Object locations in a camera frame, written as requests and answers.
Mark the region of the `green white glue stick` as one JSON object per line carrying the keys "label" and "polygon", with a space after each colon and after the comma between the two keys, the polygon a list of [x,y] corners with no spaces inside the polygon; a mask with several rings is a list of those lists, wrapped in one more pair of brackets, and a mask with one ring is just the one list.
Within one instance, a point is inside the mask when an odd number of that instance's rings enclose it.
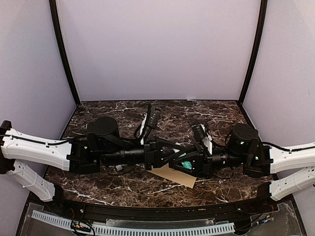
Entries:
{"label": "green white glue stick", "polygon": [[174,158],[171,162],[171,168],[172,169],[184,168],[187,170],[192,170],[192,161],[184,159],[186,155],[187,153],[184,152],[178,157]]}

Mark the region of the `brown paper envelope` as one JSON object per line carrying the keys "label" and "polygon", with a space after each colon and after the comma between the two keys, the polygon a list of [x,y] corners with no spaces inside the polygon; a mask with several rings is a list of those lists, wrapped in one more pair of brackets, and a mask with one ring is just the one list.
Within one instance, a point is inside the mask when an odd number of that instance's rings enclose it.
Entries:
{"label": "brown paper envelope", "polygon": [[196,182],[196,177],[171,169],[168,165],[164,165],[161,168],[152,168],[149,172],[188,188],[193,188]]}

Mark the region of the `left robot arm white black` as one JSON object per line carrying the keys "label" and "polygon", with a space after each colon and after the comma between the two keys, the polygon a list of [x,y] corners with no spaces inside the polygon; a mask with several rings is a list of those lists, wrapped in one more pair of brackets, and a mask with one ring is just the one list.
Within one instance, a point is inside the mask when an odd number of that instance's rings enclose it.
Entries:
{"label": "left robot arm white black", "polygon": [[144,164],[160,168],[185,152],[185,148],[159,137],[145,144],[120,137],[114,118],[103,117],[87,126],[87,133],[57,141],[18,132],[10,121],[0,126],[0,173],[13,177],[58,214],[69,211],[62,188],[44,180],[25,162],[36,162],[75,174],[94,174],[100,166]]}

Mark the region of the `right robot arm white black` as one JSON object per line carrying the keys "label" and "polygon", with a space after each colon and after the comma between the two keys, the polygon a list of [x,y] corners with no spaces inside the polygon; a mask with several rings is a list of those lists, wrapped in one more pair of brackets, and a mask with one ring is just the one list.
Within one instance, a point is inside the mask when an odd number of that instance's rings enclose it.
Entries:
{"label": "right robot arm white black", "polygon": [[270,199],[282,198],[303,190],[315,183],[315,145],[280,147],[262,142],[253,127],[238,123],[226,137],[224,146],[216,144],[202,124],[190,124],[195,144],[185,149],[175,148],[175,157],[168,165],[194,177],[212,177],[223,168],[243,167],[243,174],[253,178],[296,171],[282,179],[259,186],[257,198],[251,203],[255,213],[262,213],[270,205]]}

